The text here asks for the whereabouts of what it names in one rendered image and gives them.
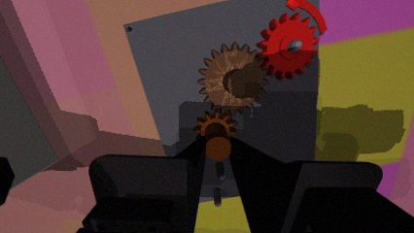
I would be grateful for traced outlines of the red gear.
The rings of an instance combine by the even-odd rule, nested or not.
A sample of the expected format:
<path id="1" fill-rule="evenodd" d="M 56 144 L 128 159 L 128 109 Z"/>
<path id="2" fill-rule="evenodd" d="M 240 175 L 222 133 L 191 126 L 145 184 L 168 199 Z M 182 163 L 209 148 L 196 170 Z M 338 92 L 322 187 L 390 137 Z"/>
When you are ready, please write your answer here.
<path id="1" fill-rule="evenodd" d="M 299 13 L 292 17 L 288 14 L 280 15 L 279 20 L 273 19 L 269 22 L 269 29 L 260 31 L 264 41 L 256 43 L 262 52 L 257 55 L 258 59 L 264 59 L 261 68 L 268 66 L 267 76 L 275 73 L 276 79 L 293 79 L 294 73 L 304 73 L 303 65 L 312 65 L 311 54 L 318 53 L 313 50 L 319 38 L 313 38 L 313 32 L 318 27 L 308 27 L 310 17 L 299 21 Z M 289 41 L 299 40 L 302 46 L 299 50 L 289 52 Z"/>

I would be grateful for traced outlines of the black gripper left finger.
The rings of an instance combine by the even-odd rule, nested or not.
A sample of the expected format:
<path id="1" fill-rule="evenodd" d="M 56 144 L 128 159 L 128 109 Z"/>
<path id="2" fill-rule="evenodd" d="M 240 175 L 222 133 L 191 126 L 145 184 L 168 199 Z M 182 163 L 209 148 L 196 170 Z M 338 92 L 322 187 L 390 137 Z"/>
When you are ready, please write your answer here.
<path id="1" fill-rule="evenodd" d="M 169 199 L 175 203 L 177 232 L 194 233 L 206 158 L 206 136 L 174 157 L 105 154 L 88 174 L 96 203 L 102 197 Z"/>

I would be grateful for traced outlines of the red curved arrow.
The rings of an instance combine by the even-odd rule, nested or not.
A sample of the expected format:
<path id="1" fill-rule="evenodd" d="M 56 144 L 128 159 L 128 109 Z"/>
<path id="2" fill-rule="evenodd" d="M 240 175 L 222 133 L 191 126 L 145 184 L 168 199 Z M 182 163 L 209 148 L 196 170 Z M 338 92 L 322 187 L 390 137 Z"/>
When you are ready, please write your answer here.
<path id="1" fill-rule="evenodd" d="M 310 2 L 307 2 L 306 0 L 288 0 L 286 6 L 293 11 L 296 7 L 307 11 L 318 23 L 321 34 L 328 30 L 325 19 L 322 17 L 319 10 L 315 8 Z"/>

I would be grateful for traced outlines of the brown toothed gear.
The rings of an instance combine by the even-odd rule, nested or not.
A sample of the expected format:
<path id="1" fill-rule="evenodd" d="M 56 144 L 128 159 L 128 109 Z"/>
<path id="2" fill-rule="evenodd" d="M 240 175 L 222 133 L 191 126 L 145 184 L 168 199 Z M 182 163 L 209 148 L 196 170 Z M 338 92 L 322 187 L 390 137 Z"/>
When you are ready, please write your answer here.
<path id="1" fill-rule="evenodd" d="M 213 61 L 203 58 L 208 68 L 198 69 L 202 75 L 205 75 L 205 79 L 197 82 L 205 84 L 199 93 L 208 94 L 204 103 L 212 101 L 212 111 L 219 106 L 221 115 L 226 109 L 231 116 L 234 110 L 243 115 L 244 107 L 252 110 L 252 102 L 259 103 L 258 95 L 266 93 L 261 87 L 269 83 L 268 79 L 262 77 L 268 71 L 260 67 L 264 59 L 256 59 L 257 50 L 250 54 L 247 52 L 247 44 L 239 51 L 234 42 L 230 50 L 222 44 L 221 54 L 216 50 L 211 50 Z"/>

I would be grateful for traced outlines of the orange gear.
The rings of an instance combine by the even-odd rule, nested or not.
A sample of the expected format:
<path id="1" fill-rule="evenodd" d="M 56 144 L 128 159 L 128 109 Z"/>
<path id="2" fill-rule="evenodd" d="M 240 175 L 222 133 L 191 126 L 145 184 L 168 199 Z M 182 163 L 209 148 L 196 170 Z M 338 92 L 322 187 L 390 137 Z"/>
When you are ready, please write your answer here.
<path id="1" fill-rule="evenodd" d="M 236 134 L 236 130 L 232 126 L 235 121 L 229 119 L 228 113 L 219 115 L 218 109 L 214 111 L 214 115 L 205 111 L 205 119 L 197 118 L 200 125 L 194 126 L 193 131 L 197 132 L 196 140 L 200 136 L 206 136 L 206 154 L 213 160 L 223 160 L 228 158 L 231 151 L 231 143 L 229 134 Z"/>

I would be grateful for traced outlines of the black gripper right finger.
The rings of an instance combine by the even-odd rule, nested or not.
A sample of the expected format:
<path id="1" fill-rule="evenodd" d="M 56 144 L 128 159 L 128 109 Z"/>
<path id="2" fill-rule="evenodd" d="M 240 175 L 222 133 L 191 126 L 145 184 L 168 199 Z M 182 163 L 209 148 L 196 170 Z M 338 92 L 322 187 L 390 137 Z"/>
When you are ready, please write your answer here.
<path id="1" fill-rule="evenodd" d="M 251 233 L 290 233 L 304 191 L 316 187 L 377 189 L 382 169 L 364 161 L 285 163 L 229 137 L 230 165 Z"/>

